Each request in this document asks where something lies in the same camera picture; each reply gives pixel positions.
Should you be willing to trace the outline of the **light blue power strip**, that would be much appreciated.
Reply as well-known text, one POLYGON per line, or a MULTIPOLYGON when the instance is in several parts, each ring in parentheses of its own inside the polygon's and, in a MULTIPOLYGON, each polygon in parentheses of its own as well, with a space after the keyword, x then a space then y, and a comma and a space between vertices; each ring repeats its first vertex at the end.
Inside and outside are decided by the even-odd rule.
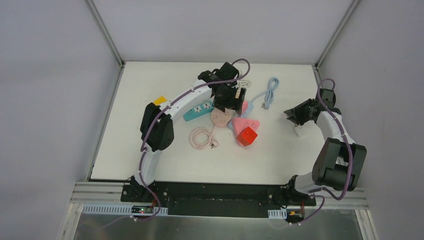
POLYGON ((254 104, 253 104, 253 101, 246 101, 246 102, 248 102, 248 108, 247 108, 247 110, 246 110, 246 112, 243 114, 243 115, 238 115, 237 113, 231 118, 231 120, 228 122, 228 124, 227 124, 227 127, 229 128, 229 129, 231 129, 231 130, 233 130, 234 129, 234 125, 233 125, 233 119, 235 119, 235 118, 244 118, 244 119, 246 119, 248 116, 249 116, 249 114, 251 113, 251 111, 253 110, 253 108, 254 108, 254 104))

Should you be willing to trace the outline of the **pink power strip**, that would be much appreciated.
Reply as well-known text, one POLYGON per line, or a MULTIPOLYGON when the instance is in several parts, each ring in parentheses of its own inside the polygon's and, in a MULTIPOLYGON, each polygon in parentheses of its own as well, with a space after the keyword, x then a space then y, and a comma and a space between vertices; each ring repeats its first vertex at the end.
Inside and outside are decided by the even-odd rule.
POLYGON ((260 127, 260 122, 258 120, 253 120, 253 119, 248 119, 248 118, 241 118, 241 117, 236 117, 233 119, 233 132, 234 132, 234 136, 235 139, 237 137, 237 135, 246 127, 251 127, 253 130, 256 131, 258 128, 260 127))

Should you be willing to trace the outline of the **teal power strip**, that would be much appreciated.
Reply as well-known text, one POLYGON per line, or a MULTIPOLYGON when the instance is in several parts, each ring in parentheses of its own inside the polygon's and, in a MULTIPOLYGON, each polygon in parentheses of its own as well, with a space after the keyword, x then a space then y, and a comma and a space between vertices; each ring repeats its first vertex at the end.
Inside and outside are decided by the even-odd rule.
POLYGON ((210 114, 213 111, 213 102, 211 100, 204 101, 195 107, 191 108, 183 115, 186 122, 192 121, 204 115, 210 114))

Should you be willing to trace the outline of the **white cube adapter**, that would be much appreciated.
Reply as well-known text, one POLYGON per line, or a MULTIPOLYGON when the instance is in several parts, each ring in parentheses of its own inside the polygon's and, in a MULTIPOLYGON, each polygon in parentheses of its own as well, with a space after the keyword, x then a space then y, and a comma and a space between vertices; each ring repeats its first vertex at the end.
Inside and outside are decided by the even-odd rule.
POLYGON ((304 138, 309 134, 309 130, 303 125, 295 125, 293 132, 298 138, 304 138))

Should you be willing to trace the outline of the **red cube adapter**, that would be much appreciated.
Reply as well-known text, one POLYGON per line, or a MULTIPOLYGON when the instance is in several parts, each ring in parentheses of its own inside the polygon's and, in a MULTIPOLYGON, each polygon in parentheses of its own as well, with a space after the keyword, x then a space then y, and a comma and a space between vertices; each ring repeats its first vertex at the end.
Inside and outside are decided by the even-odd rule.
POLYGON ((258 134, 256 131, 248 126, 237 135, 236 140, 242 147, 247 147, 251 145, 257 137, 258 134))

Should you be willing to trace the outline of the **yellow cube adapter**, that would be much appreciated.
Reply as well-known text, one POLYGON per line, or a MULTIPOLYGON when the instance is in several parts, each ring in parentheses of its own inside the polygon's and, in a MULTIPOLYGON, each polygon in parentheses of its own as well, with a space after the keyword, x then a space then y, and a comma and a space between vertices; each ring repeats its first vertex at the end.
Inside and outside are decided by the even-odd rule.
POLYGON ((155 99, 152 103, 155 106, 167 106, 168 105, 168 100, 164 97, 164 96, 160 96, 157 99, 155 99))

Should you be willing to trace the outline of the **small pink adapter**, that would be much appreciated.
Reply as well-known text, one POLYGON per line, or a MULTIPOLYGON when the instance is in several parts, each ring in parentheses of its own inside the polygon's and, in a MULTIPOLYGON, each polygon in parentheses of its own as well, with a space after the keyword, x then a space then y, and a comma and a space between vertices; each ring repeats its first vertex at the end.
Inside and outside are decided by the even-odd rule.
POLYGON ((241 113, 240 115, 244 115, 246 110, 248 109, 249 103, 247 101, 244 101, 241 105, 241 113))

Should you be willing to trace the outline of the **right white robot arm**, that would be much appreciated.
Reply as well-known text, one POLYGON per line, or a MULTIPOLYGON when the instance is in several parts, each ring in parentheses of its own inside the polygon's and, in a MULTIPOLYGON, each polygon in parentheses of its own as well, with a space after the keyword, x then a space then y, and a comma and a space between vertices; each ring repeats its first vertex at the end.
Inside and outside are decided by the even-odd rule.
POLYGON ((320 82, 315 98, 284 111, 286 119, 296 126, 314 122, 324 139, 311 172, 294 175, 285 185, 283 196, 290 205, 296 205, 320 191, 340 201, 358 184, 367 149, 348 134, 341 111, 336 107, 336 100, 334 88, 325 88, 320 82))

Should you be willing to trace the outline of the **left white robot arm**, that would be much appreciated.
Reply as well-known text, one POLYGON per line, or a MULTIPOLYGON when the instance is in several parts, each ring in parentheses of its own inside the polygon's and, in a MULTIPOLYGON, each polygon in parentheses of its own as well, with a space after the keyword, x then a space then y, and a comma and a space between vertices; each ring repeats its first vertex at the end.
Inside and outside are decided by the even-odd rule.
POLYGON ((136 173, 130 178, 133 195, 147 202, 154 194, 150 185, 155 180, 160 154, 174 138, 174 122, 200 102, 212 99, 212 107, 224 112, 233 110, 242 114, 246 88, 237 82, 246 75, 240 74, 235 63, 225 62, 220 68, 201 72, 185 91, 161 104, 149 103, 144 110, 140 132, 141 159, 136 173))

